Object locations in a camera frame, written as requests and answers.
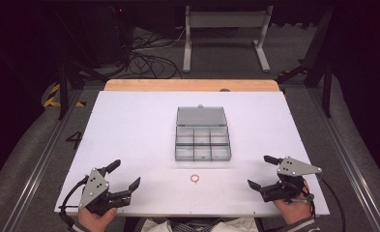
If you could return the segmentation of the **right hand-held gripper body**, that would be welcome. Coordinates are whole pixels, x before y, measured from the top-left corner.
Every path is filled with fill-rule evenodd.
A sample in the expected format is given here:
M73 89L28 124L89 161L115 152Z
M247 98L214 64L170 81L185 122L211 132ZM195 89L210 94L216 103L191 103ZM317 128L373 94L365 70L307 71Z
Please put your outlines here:
M278 189L271 194L261 194L265 202L286 199L289 202L298 201L303 193L304 175L321 173L322 169L317 166L286 157L278 165L277 174L279 180L274 184Z

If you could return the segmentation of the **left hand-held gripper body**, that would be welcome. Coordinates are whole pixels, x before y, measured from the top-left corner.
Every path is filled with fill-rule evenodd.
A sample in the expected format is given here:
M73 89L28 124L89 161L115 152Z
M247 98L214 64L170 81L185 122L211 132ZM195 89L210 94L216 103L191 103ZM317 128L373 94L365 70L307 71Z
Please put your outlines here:
M109 182L105 179L107 173L111 173L113 168L93 168L87 178L80 201L79 209L86 208L90 213L103 216L112 208L122 208L131 204L132 192L127 189L111 193Z

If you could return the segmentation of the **clear plastic compartment box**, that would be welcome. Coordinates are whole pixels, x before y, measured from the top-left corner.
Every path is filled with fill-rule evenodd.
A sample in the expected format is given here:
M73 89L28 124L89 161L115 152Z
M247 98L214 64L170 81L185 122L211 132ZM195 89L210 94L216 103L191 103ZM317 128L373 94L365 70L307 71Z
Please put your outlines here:
M176 161L231 161L229 129L222 106L179 106Z

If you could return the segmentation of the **person's left hand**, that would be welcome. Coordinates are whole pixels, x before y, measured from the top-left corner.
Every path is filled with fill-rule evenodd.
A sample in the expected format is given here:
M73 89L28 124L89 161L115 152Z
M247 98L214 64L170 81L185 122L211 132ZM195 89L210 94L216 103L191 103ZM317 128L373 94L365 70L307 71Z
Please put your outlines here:
M103 216L97 216L83 208L78 211L77 220L82 229L87 229L89 232L105 232L106 227L114 220L116 214L116 208L111 208Z

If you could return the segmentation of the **person's right hand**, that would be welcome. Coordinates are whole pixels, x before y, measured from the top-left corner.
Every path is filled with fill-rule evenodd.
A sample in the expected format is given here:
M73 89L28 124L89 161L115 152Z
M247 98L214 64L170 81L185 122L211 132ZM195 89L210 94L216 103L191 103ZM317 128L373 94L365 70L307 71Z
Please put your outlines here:
M308 202L288 203L286 200L280 199L275 200L274 204L281 212L281 215L287 224L293 224L312 216L312 207Z

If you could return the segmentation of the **white table cover board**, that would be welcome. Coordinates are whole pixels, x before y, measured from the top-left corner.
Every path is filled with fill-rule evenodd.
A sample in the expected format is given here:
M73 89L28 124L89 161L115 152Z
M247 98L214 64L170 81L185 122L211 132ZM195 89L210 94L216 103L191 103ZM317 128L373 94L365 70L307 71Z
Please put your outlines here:
M178 162L175 127L179 106L222 106L229 128L231 161ZM81 192L74 185L93 168L115 160L112 192L140 177L122 217L272 217L248 180L274 184L277 169L264 156L307 161L308 155L281 92L99 93L58 201L76 214Z

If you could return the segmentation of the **person's lap clothing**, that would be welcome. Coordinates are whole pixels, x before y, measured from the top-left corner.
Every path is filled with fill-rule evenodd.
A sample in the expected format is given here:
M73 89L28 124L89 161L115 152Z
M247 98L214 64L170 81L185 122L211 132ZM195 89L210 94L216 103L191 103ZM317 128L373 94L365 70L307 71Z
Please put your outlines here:
M141 218L133 232L263 232L254 217L190 219L179 222L166 217Z

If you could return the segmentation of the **black tripod stand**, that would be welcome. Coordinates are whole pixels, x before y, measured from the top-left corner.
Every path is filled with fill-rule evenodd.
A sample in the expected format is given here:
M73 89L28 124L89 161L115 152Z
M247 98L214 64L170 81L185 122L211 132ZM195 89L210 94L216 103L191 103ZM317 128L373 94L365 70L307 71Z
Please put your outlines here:
M69 110L69 91L68 84L71 84L75 90L80 90L84 86L80 71L89 74L93 79L97 79L102 83L106 83L109 78L103 74L88 68L74 58L64 59L58 68L59 84L60 84L60 116L63 120Z

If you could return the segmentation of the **yellow black hazard tape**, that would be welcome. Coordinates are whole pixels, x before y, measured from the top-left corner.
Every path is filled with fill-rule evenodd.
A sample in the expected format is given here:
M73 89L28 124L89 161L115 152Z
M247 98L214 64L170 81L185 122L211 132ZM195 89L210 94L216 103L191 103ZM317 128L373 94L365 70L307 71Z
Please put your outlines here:
M56 96L56 94L58 93L59 90L60 90L60 84L56 83L52 87L49 95L47 96L47 99L46 99L46 101L43 104L44 107L50 107L50 106L52 106L52 107L61 107L61 103L59 101L55 101L54 100L54 98L55 98L55 96ZM86 106L86 101L78 101L75 106L76 107L84 107L84 106Z

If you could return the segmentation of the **wooden table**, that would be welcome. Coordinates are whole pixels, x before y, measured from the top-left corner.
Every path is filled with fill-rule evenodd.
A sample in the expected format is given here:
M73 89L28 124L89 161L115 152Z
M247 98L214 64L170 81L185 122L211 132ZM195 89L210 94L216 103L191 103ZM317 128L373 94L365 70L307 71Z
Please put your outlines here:
M278 92L274 80L244 79L111 79L105 91L122 92Z

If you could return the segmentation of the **black metal stand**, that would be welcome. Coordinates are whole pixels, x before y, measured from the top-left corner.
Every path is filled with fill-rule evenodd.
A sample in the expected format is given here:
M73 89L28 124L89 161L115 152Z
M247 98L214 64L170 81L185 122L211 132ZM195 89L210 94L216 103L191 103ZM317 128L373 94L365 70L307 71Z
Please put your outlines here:
M321 106L328 118L331 117L330 98L332 88L332 66L328 61L328 55L325 50L325 40L333 11L334 8L330 6L322 15L307 53L304 59L300 62L300 66L289 72L280 72L276 79L276 82L280 84L299 73L306 72L307 77L304 84L308 88L315 88L320 80L323 80Z

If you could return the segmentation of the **black equipment case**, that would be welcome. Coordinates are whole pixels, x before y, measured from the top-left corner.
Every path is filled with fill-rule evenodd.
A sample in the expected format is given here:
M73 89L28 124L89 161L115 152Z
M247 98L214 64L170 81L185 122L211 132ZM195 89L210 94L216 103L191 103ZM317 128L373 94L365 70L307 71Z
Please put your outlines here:
M112 6L96 5L90 16L90 40L100 65L122 66L129 60L132 28Z

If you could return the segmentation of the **white metal stand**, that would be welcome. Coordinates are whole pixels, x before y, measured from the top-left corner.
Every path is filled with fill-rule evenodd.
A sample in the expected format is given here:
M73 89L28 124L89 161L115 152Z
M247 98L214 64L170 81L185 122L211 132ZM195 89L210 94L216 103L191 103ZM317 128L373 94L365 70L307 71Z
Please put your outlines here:
M273 6L268 6L265 10L252 12L200 12L194 11L190 6L186 6L185 12L185 48L183 59L183 72L189 73L191 68L191 35L192 29L198 28L260 28L260 36L253 41L253 46L258 57L259 64L264 73L271 71L267 61L263 44L269 28L269 23L273 13Z

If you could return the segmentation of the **aluminium floor rail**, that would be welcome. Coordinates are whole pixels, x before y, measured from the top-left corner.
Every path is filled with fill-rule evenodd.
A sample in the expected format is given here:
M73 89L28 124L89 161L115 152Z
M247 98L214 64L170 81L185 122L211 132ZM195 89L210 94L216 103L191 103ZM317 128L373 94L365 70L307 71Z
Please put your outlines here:
M16 232L22 219L31 204L31 201L39 188L42 181L44 173L52 159L52 156L56 150L58 140L61 136L63 129L65 128L71 114L73 113L73 108L78 101L82 91L73 90L69 94L68 109L61 120L55 123L54 129L51 136L48 138L46 145L44 146L43 152L32 171L29 179L25 183L25 187L19 196L13 211L10 214L2 232Z
M348 153L346 147L341 140L336 125L332 117L328 117L322 107L322 101L315 89L307 89L308 95L313 101L318 114L320 115L327 131L335 146L337 157L343 166L343 169L348 177L352 189L357 195L358 201L364 209L365 215L368 218L374 232L380 232L380 209L375 202L375 199L368 187L361 170L355 163L352 156Z

